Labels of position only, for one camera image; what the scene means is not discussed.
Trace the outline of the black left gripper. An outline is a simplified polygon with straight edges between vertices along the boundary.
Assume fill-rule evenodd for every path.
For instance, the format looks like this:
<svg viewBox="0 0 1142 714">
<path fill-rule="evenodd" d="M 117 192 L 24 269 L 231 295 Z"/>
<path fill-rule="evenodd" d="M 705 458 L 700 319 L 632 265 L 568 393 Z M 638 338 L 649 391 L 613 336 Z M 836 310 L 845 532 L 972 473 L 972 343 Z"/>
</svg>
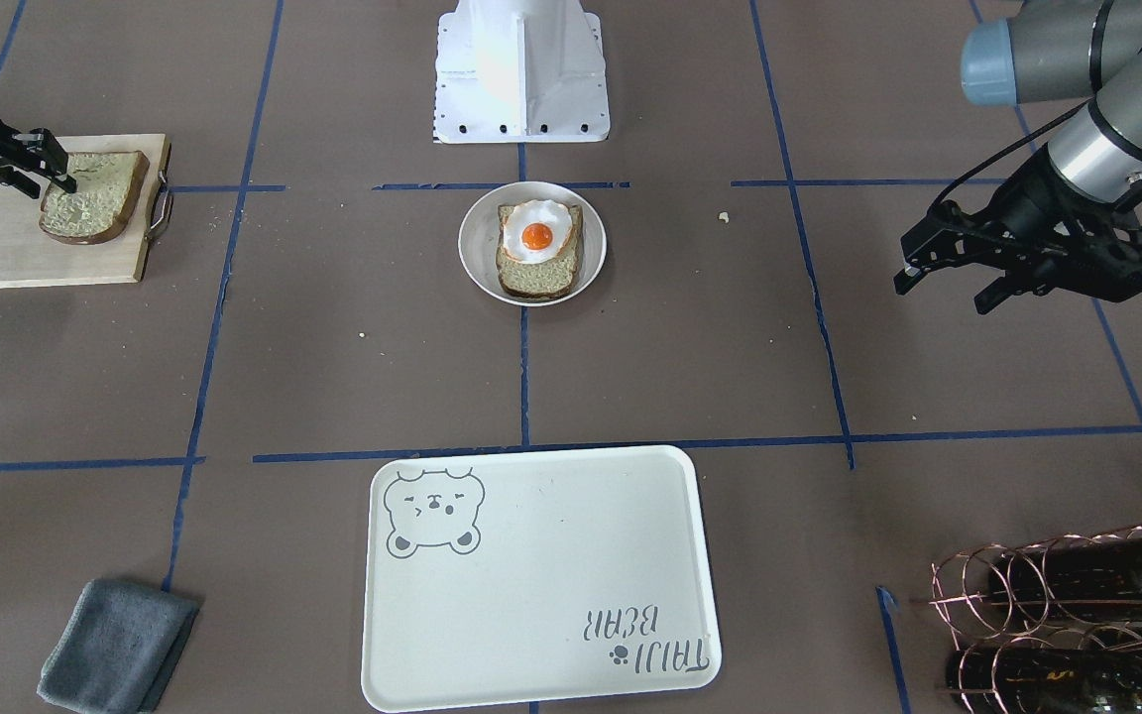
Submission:
<svg viewBox="0 0 1142 714">
<path fill-rule="evenodd" d="M 898 297 L 939 270 L 982 264 L 1002 271 L 973 297 L 979 315 L 1004 302 L 1060 289 L 1123 302 L 1142 292 L 1142 176 L 1121 180 L 1113 203 L 1073 190 L 1039 150 L 995 190 L 989 204 L 965 212 L 939 194 L 901 239 Z"/>
</svg>

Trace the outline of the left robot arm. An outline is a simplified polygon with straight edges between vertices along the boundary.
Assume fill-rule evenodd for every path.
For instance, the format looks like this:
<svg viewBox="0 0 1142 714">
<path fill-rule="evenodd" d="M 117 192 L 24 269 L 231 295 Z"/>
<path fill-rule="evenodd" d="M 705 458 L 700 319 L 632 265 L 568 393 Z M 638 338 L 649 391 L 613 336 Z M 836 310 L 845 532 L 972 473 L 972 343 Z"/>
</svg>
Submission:
<svg viewBox="0 0 1142 714">
<path fill-rule="evenodd" d="M 1123 302 L 1142 292 L 1142 1 L 1027 1 L 979 23 L 962 51 L 975 105 L 1076 101 L 1049 141 L 978 212 L 940 193 L 901 239 L 899 295 L 938 270 L 982 264 L 1000 276 L 974 297 L 1060 289 Z"/>
</svg>

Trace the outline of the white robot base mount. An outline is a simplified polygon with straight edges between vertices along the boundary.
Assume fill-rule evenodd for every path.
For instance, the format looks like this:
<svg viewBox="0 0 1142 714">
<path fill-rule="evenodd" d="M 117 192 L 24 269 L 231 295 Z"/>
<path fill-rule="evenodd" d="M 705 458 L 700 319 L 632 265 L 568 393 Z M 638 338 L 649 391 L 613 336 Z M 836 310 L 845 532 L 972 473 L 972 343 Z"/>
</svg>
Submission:
<svg viewBox="0 0 1142 714">
<path fill-rule="evenodd" d="M 432 139 L 608 141 L 602 23 L 579 1 L 459 1 L 435 37 Z"/>
</svg>

